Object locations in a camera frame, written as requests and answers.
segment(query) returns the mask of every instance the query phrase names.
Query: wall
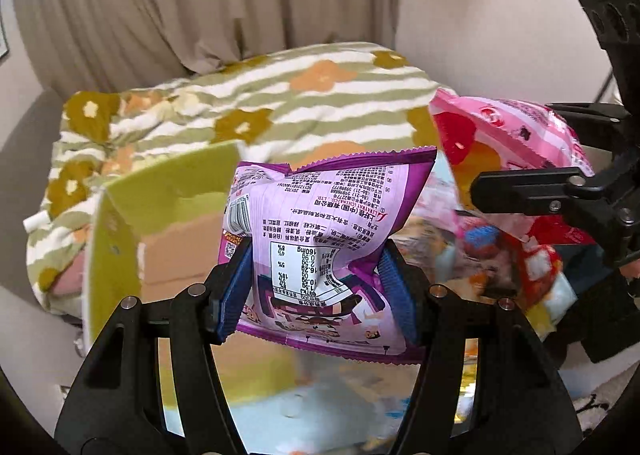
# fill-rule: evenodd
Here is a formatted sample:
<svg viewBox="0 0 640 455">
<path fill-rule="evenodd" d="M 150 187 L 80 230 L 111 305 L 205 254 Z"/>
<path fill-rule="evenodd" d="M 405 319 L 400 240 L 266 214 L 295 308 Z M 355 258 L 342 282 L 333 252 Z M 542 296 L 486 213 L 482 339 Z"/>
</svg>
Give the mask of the wall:
<svg viewBox="0 0 640 455">
<path fill-rule="evenodd" d="M 609 71 L 577 0 L 399 0 L 396 47 L 468 95 L 592 101 Z"/>
<path fill-rule="evenodd" d="M 11 219 L 11 225 L 2 225 L 0 232 L 11 233 L 9 239 L 14 237 L 14 241 L 19 242 L 25 236 L 17 222 L 20 215 L 14 215 L 16 200 L 29 199 L 29 204 L 36 210 L 44 192 L 46 173 L 34 171 L 31 167 L 33 157 L 21 158 L 11 143 L 16 143 L 17 128 L 24 126 L 27 126 L 27 131 L 22 132 L 26 134 L 25 142 L 28 143 L 29 135 L 40 141 L 42 131 L 34 130 L 29 134 L 28 128 L 38 122 L 51 124 L 53 119 L 60 120 L 60 112 L 51 112 L 51 116 L 46 118 L 28 119 L 28 112 L 33 112 L 29 109 L 43 89 L 33 73 L 20 39 L 12 0 L 0 0 L 0 5 L 9 46 L 9 55 L 0 63 L 0 170 L 11 168 L 9 172 L 4 172 L 3 181 L 0 181 L 0 212 L 11 213 L 0 215 L 0 222 Z M 49 130 L 55 134 L 56 128 Z M 47 155 L 50 156 L 50 143 L 51 140 L 38 147 L 38 152 L 44 154 L 41 162 L 45 167 Z M 32 179 L 30 173 L 31 176 L 37 174 L 42 178 Z M 20 190 L 16 186 L 26 185 L 17 182 L 21 177 L 25 177 L 28 184 L 35 183 L 38 186 L 16 194 L 14 191 Z M 9 185 L 4 182 L 6 178 L 10 179 Z M 24 246 L 18 247 L 18 250 L 24 254 Z M 28 294 L 24 256 L 7 256 L 10 258 L 0 255 L 3 258 L 0 262 L 0 365 L 34 417 L 52 433 L 62 407 L 62 398 L 56 385 L 71 384 L 81 364 L 73 346 L 76 330 L 59 317 L 44 312 L 33 298 L 20 298 L 7 289 L 20 283 Z"/>
</svg>

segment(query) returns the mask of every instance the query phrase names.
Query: snack bag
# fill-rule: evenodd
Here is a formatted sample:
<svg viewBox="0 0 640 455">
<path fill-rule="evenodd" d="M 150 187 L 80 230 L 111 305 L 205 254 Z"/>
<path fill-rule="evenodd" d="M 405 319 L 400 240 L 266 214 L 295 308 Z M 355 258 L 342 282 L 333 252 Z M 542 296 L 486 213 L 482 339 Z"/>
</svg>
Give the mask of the snack bag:
<svg viewBox="0 0 640 455">
<path fill-rule="evenodd" d="M 467 209 L 475 210 L 469 188 L 483 171 L 578 166 L 585 175 L 593 175 L 574 131 L 544 106 L 460 98 L 440 88 L 429 111 Z M 523 242 L 532 238 L 537 244 L 593 242 L 559 215 L 479 215 Z"/>
<path fill-rule="evenodd" d="M 363 153 L 295 172 L 241 162 L 218 258 L 225 263 L 252 236 L 254 286 L 237 330 L 346 358 L 419 363 L 375 269 L 435 156 L 434 148 Z"/>
</svg>

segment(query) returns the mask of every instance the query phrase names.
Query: curtain fold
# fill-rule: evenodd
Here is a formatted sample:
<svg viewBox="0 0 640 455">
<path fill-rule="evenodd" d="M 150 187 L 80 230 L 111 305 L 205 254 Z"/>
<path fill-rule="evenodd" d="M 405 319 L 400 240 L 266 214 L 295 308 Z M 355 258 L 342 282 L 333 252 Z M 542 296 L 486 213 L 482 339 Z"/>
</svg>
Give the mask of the curtain fold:
<svg viewBox="0 0 640 455">
<path fill-rule="evenodd" d="M 14 0 L 43 85 L 152 86 L 221 64 L 327 41 L 391 47 L 394 0 Z"/>
</svg>

